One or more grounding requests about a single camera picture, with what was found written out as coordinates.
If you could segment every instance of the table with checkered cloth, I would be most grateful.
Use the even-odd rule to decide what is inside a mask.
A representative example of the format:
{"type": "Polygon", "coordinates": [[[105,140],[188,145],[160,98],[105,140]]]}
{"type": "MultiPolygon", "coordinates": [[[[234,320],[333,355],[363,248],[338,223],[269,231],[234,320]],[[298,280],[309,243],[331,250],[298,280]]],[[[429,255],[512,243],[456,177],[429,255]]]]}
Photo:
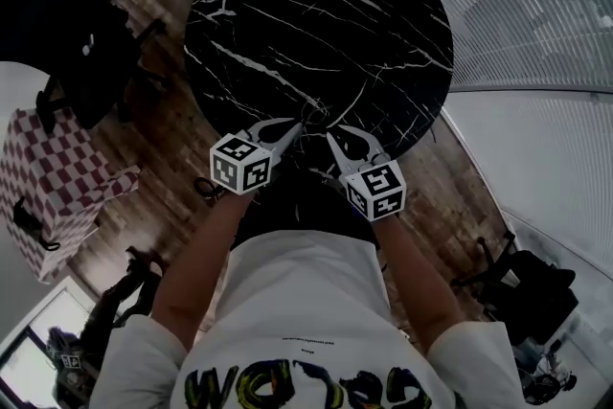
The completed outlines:
{"type": "Polygon", "coordinates": [[[138,188],[140,173],[136,166],[114,172],[69,109],[56,113],[56,120],[48,135],[34,109],[15,111],[0,161],[0,215],[43,283],[55,277],[95,230],[103,203],[138,188]],[[42,223],[42,238],[59,242],[56,251],[45,250],[13,222],[12,209],[21,197],[24,210],[42,223]]]}

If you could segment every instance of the black marble tabletop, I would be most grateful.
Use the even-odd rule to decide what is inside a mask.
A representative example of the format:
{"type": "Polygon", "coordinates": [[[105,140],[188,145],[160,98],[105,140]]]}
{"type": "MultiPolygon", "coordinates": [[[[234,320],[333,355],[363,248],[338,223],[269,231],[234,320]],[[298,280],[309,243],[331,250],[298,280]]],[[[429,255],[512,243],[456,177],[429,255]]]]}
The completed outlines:
{"type": "Polygon", "coordinates": [[[335,174],[326,131],[371,132],[393,157],[439,115],[453,44],[440,0],[194,0],[185,33],[193,93],[225,134],[296,117],[286,156],[335,174]]]}

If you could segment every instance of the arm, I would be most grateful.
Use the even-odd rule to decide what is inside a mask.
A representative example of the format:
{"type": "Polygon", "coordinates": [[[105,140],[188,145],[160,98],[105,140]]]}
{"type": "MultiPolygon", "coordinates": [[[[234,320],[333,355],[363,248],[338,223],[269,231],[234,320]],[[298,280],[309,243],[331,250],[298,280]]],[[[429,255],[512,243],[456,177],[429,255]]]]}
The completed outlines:
{"type": "Polygon", "coordinates": [[[189,350],[209,308],[238,223],[253,198],[227,193],[196,230],[158,287],[151,318],[189,350]]]}
{"type": "Polygon", "coordinates": [[[458,301],[395,216],[373,226],[409,322],[428,352],[443,332],[464,321],[458,301]]]}

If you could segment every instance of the chair backrest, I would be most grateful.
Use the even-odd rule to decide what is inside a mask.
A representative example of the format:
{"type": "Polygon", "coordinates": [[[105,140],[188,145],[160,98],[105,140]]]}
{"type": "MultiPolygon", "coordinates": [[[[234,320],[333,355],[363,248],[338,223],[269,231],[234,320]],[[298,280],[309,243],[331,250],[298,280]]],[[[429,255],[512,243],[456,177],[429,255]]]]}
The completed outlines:
{"type": "Polygon", "coordinates": [[[89,0],[0,0],[0,60],[50,75],[80,53],[89,36],[89,0]]]}

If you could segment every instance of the white cube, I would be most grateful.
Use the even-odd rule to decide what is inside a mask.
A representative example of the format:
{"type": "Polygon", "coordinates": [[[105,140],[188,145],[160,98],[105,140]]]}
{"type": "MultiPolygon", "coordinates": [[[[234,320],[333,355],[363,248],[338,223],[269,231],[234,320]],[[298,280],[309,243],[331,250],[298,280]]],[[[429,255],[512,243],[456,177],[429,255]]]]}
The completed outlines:
{"type": "Polygon", "coordinates": [[[211,148],[211,179],[235,194],[270,182],[272,152],[228,133],[211,148]]]}
{"type": "Polygon", "coordinates": [[[404,208],[406,182],[393,160],[348,175],[347,199],[369,221],[395,214],[404,208]]]}

